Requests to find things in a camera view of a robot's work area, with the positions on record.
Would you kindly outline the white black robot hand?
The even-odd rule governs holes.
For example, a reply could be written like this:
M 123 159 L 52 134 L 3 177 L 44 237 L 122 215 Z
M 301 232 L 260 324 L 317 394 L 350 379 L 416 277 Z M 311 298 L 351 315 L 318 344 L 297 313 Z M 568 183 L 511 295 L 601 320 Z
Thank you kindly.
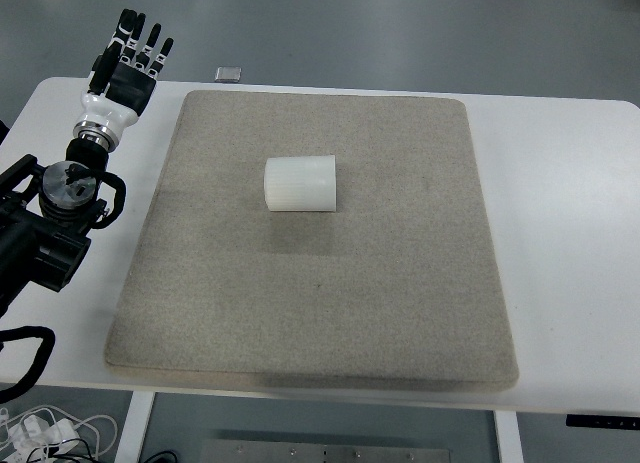
M 111 37 L 111 45 L 103 52 L 93 77 L 89 92 L 106 92 L 101 95 L 85 93 L 81 96 L 82 113 L 74 126 L 75 138 L 89 138 L 104 149 L 116 149 L 124 131 L 138 122 L 156 87 L 156 79 L 163 70 L 174 44 L 167 38 L 147 72 L 161 32 L 155 23 L 142 50 L 132 63 L 146 20 L 144 13 L 125 8 Z

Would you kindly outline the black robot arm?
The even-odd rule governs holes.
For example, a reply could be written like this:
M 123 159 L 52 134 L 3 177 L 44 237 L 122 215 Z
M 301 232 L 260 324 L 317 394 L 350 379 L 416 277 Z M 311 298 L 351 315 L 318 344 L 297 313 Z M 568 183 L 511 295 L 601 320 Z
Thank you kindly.
M 146 109 L 173 39 L 159 39 L 146 16 L 124 9 L 93 64 L 83 112 L 63 160 L 42 166 L 27 154 L 1 175 L 1 308 L 29 283 L 64 288 L 88 253 L 92 230 L 121 215 L 126 185 L 107 169 L 124 131 Z

